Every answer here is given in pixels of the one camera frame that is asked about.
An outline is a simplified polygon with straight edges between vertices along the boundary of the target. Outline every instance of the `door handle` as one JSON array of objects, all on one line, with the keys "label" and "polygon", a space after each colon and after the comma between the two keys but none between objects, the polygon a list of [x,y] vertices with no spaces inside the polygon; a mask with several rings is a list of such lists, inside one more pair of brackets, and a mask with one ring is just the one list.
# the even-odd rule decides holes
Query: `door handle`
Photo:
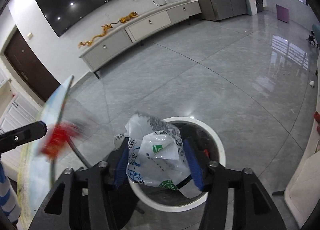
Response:
[{"label": "door handle", "polygon": [[29,80],[28,77],[26,76],[26,74],[23,71],[21,71],[21,75],[25,78],[25,80],[27,80],[27,81]]}]

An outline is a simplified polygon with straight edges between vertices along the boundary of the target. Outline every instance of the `white tv cabinet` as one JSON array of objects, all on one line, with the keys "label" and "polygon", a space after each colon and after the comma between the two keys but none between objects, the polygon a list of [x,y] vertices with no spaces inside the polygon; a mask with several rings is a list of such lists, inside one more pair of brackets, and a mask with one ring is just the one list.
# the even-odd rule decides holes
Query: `white tv cabinet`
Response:
[{"label": "white tv cabinet", "polygon": [[178,1],[153,9],[112,29],[97,39],[79,56],[97,78],[97,71],[108,61],[145,38],[166,29],[190,16],[201,13],[197,0]]}]

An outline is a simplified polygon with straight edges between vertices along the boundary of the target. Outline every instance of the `green logo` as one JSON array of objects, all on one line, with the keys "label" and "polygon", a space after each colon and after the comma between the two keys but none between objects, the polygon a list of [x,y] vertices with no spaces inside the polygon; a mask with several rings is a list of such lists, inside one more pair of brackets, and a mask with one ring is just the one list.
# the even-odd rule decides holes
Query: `green logo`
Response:
[{"label": "green logo", "polygon": [[153,153],[158,153],[159,151],[162,150],[162,145],[153,145],[152,146],[152,150],[153,150]]},{"label": "green logo", "polygon": [[171,179],[161,182],[159,187],[164,187],[164,188],[172,189],[172,190],[178,190],[178,188],[173,184]]}]

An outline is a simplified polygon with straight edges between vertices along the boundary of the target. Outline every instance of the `golden dragon figurine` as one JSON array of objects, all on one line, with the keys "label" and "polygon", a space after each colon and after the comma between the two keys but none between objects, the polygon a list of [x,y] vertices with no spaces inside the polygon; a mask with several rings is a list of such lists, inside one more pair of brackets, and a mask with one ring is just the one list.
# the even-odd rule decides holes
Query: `golden dragon figurine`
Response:
[{"label": "golden dragon figurine", "polygon": [[103,29],[103,33],[102,34],[94,36],[91,41],[80,42],[78,47],[80,48],[81,46],[86,46],[86,45],[88,45],[90,47],[93,44],[93,41],[96,38],[106,36],[108,34],[108,29],[113,28],[113,26],[112,26],[113,24],[126,23],[129,20],[131,20],[133,18],[136,18],[136,17],[138,17],[138,13],[137,12],[132,12],[128,16],[120,18],[117,23],[111,23],[111,24],[106,24],[106,25],[101,26],[102,29]]}]

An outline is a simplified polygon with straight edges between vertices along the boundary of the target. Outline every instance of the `blue striped cloth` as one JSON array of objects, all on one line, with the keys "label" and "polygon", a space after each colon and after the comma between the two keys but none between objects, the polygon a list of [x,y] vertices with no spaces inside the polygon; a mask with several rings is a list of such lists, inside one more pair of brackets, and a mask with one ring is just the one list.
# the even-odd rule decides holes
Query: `blue striped cloth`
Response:
[{"label": "blue striped cloth", "polygon": [[16,224],[20,216],[20,207],[17,201],[17,195],[14,192],[10,180],[4,174],[4,169],[0,162],[0,208],[10,220]]}]

